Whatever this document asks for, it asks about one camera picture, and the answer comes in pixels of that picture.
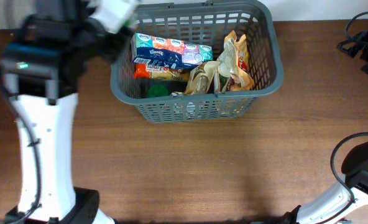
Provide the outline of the green lid jar white label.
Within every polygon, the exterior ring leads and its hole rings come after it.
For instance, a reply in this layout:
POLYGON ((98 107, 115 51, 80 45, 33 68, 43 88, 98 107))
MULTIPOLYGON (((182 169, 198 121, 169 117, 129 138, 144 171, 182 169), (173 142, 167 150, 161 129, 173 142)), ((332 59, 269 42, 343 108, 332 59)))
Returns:
POLYGON ((157 98, 157 97, 163 97, 163 96, 168 96, 168 95, 169 95, 169 91, 163 85, 153 85, 147 91, 148 98, 157 98))

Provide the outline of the sliced bread paper bag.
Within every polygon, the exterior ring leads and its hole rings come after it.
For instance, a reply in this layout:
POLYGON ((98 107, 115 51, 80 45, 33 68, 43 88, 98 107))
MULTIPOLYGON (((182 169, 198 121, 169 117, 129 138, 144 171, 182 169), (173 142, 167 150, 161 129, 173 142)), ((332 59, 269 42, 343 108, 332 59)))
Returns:
POLYGON ((190 72, 190 78, 184 92, 174 91, 172 96, 204 95, 208 92, 219 62, 209 61, 197 66, 190 72))

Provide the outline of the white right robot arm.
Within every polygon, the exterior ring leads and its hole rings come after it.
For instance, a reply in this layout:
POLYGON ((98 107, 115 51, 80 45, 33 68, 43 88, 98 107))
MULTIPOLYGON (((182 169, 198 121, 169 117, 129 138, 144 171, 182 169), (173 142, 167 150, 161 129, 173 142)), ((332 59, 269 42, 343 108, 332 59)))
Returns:
MULTIPOLYGON (((368 30, 354 36, 348 35, 337 48, 350 57, 354 57, 361 50, 361 59, 366 61, 362 71, 368 74, 368 30)), ((367 136, 368 132, 361 132, 341 140, 333 149, 330 158, 336 183, 312 202, 287 212, 278 222, 337 223, 352 211, 368 205, 368 141, 349 151, 341 166, 342 176, 339 176, 334 168, 335 155, 344 143, 367 136)))

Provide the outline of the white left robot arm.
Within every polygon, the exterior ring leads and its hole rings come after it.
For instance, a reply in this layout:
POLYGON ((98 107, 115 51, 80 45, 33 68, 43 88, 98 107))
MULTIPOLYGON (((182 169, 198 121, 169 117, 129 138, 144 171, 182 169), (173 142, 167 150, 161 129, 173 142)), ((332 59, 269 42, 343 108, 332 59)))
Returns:
POLYGON ((19 132, 22 190, 3 223, 113 223, 99 192, 75 187, 71 144, 79 79, 95 57, 115 60, 138 2, 36 1, 0 59, 0 91, 19 132))

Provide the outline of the beige snack bag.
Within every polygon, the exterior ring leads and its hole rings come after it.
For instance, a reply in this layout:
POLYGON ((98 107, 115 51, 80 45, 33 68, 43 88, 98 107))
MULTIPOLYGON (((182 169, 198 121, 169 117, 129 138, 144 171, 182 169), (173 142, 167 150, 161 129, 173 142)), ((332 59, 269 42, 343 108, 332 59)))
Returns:
POLYGON ((249 75, 249 51, 247 49, 246 35, 237 39, 232 30, 224 38, 224 50, 217 61, 219 66, 214 74, 214 92, 247 91, 254 86, 249 75))

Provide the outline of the orange spaghetti packet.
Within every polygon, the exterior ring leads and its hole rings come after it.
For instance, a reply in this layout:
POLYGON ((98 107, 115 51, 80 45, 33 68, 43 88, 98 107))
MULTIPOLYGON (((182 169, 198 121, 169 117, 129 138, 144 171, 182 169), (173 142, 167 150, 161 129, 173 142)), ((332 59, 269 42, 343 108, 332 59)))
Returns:
POLYGON ((146 65, 138 63, 134 72, 134 78, 154 79, 161 81, 187 82, 190 77, 189 70, 175 70, 168 67, 146 65))

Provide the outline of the blue tissue multipack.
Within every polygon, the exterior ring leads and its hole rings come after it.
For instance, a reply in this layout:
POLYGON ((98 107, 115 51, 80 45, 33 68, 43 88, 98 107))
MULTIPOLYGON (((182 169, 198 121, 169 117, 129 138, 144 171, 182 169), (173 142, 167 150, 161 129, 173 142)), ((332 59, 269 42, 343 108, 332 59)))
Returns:
POLYGON ((171 69, 191 70, 213 60, 213 48, 178 39, 135 33, 131 40, 132 61, 171 69))

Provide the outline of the green lid pesto jar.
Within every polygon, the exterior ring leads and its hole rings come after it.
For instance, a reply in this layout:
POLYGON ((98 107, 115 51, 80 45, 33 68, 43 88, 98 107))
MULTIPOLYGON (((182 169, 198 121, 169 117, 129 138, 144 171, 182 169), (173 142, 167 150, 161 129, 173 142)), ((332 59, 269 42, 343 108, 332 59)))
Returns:
POLYGON ((124 27, 129 28, 129 29, 134 29, 136 26, 135 21, 133 19, 128 19, 125 23, 124 23, 124 27))

